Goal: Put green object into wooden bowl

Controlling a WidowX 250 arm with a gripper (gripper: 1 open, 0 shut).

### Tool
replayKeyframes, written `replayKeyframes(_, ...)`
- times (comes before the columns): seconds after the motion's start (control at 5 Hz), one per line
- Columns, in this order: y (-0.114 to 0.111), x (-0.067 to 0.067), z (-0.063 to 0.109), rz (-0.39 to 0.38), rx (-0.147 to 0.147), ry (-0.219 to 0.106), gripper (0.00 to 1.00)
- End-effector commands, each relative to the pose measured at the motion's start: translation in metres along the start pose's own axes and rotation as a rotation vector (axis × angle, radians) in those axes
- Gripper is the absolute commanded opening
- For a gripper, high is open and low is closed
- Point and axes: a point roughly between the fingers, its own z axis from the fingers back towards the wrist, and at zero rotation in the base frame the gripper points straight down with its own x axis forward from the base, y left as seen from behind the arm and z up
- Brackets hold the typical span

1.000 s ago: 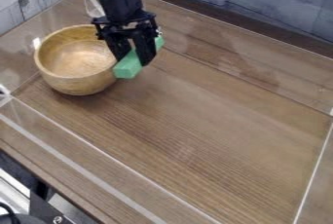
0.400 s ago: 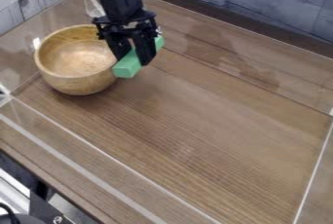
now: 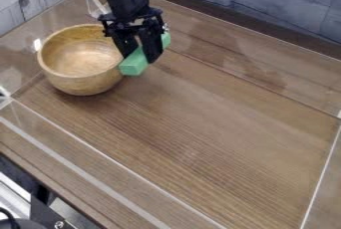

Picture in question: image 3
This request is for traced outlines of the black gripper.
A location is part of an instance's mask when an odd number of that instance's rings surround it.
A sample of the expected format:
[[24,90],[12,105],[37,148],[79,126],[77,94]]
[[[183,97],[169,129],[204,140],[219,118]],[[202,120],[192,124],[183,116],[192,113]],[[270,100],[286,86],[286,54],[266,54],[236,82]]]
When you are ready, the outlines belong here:
[[163,20],[163,10],[147,7],[131,17],[119,18],[112,12],[97,17],[104,27],[104,35],[112,37],[113,43],[125,58],[139,47],[136,34],[141,41],[147,61],[152,64],[161,55],[163,33],[168,25]]

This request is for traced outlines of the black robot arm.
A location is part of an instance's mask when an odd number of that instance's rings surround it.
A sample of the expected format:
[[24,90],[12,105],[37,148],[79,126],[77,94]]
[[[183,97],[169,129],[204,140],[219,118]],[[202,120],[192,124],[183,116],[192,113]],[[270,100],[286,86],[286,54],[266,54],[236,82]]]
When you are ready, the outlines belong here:
[[107,3],[109,12],[97,17],[104,35],[113,40],[124,58],[141,48],[152,64],[164,51],[163,11],[149,5],[149,0],[107,0]]

